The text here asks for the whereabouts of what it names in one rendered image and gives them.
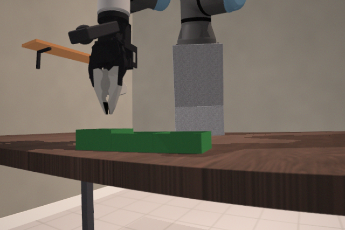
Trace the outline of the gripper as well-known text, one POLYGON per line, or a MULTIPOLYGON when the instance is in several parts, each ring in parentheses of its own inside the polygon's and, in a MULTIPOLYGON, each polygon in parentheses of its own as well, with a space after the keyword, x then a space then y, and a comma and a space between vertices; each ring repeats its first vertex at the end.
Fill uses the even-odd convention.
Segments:
POLYGON ((98 14, 99 24, 113 21, 118 22, 120 32, 98 38, 92 46, 88 64, 92 86, 106 115, 108 110, 109 114, 113 114, 119 96, 127 92, 127 85, 122 83, 126 71, 133 67, 137 68, 137 47, 131 44, 129 16, 115 10, 98 14), (133 52, 135 52, 135 63, 133 52))

